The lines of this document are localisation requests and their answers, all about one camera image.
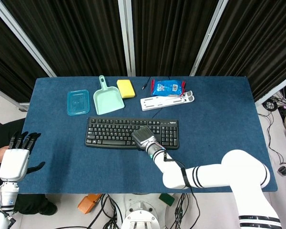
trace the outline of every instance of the black keyboard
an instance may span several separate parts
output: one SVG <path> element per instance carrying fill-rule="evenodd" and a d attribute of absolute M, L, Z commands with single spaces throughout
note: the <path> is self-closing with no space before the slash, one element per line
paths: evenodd
<path fill-rule="evenodd" d="M 179 147 L 178 121 L 147 118 L 90 117 L 86 146 L 115 149 L 136 149 L 132 132 L 147 126 L 157 141 L 167 149 Z"/>

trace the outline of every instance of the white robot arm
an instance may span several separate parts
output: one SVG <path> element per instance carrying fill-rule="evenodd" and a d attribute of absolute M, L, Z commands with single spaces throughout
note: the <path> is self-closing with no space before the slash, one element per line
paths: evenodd
<path fill-rule="evenodd" d="M 37 167 L 28 168 L 31 151 L 40 134 L 32 133 L 23 142 L 27 134 L 28 132 L 25 132 L 18 138 L 17 133 L 13 135 L 0 166 L 0 179 L 3 181 L 0 186 L 0 229 L 9 229 L 16 222 L 11 214 L 19 191 L 17 182 L 23 180 L 26 174 L 37 171 L 44 165 L 42 162 Z"/>
<path fill-rule="evenodd" d="M 270 180 L 269 170 L 247 152 L 232 150 L 223 157 L 221 164 L 185 169 L 166 153 L 147 127 L 135 131 L 132 136 L 137 146 L 146 151 L 161 170 L 167 188 L 230 186 L 242 229 L 281 229 L 277 213 L 261 190 Z"/>

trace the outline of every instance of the mint green dustpan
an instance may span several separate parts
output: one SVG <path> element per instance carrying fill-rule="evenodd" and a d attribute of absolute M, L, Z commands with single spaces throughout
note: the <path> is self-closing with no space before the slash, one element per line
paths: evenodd
<path fill-rule="evenodd" d="M 105 77 L 99 77 L 102 89 L 93 94 L 96 113 L 98 115 L 106 114 L 125 107 L 120 91 L 116 87 L 107 87 Z"/>

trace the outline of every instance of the blue plastic container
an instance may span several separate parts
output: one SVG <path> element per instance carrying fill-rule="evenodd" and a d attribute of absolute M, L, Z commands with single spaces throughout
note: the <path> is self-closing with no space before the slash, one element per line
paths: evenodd
<path fill-rule="evenodd" d="M 68 115 L 82 115 L 90 111 L 89 92 L 80 90 L 68 92 L 67 113 Z"/>

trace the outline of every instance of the blue felt surface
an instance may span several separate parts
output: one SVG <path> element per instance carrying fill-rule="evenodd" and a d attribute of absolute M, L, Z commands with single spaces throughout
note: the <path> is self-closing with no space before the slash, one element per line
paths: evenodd
<path fill-rule="evenodd" d="M 117 79 L 106 77 L 108 86 Z M 142 111 L 140 99 L 150 97 L 146 77 L 130 78 L 136 97 L 124 99 L 125 108 L 101 116 L 151 118 L 159 110 Z M 271 180 L 264 191 L 276 191 L 261 125 L 245 77 L 178 77 L 186 81 L 195 101 L 163 108 L 155 118 L 179 120 L 180 147 L 169 154 L 186 167 L 220 163 L 225 153 L 242 149 L 268 166 Z M 137 150 L 85 146 L 87 119 L 97 116 L 93 93 L 98 77 L 40 78 L 31 98 L 23 131 L 41 133 L 29 166 L 45 161 L 44 168 L 19 183 L 21 193 L 172 193 L 148 155 Z M 87 89 L 90 112 L 67 115 L 67 93 Z M 229 192 L 229 187 L 195 189 L 195 192 Z"/>

